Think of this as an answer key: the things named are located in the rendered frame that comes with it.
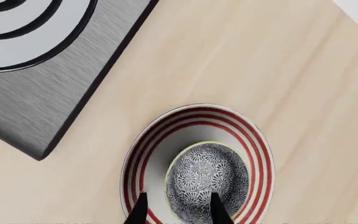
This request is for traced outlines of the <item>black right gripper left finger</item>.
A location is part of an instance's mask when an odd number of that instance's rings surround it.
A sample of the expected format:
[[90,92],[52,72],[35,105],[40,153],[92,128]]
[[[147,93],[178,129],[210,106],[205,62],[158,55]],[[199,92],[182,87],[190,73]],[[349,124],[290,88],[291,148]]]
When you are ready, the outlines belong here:
[[146,224],[148,210],[147,193],[142,192],[127,217],[125,224]]

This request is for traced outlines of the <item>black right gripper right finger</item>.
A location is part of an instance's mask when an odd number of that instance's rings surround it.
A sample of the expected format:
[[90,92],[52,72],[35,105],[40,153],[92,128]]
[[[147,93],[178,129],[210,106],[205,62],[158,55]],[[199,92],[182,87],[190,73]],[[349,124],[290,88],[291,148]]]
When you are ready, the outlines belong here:
[[211,194],[210,207],[213,224],[234,224],[216,192]]

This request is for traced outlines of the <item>black patterned bowl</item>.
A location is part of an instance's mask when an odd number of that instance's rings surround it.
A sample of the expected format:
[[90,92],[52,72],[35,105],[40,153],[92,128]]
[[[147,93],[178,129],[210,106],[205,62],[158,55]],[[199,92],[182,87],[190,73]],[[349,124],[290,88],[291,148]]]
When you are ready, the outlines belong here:
[[250,177],[243,158],[227,145],[199,142],[179,153],[167,170],[165,197],[184,224],[212,224],[211,194],[229,216],[245,205]]

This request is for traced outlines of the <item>white plate with red rings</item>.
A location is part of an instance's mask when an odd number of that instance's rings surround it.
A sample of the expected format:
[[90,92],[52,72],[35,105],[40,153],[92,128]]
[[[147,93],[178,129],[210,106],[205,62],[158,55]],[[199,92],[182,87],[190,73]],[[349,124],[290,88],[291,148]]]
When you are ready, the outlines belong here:
[[125,214],[143,191],[149,210],[146,224],[179,223],[164,197],[164,178],[172,160],[194,143],[215,141],[232,147],[244,158],[249,193],[234,214],[236,224],[259,224],[269,208],[275,182],[270,146],[261,130],[244,115],[214,104],[190,104],[170,110],[142,130],[124,160],[120,198]]

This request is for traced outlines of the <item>flat black stove plate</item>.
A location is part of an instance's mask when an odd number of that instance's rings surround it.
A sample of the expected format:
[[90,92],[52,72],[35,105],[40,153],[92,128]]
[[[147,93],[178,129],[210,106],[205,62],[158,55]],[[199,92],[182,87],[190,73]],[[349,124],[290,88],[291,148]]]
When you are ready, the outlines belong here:
[[0,139],[56,147],[158,0],[0,0]]

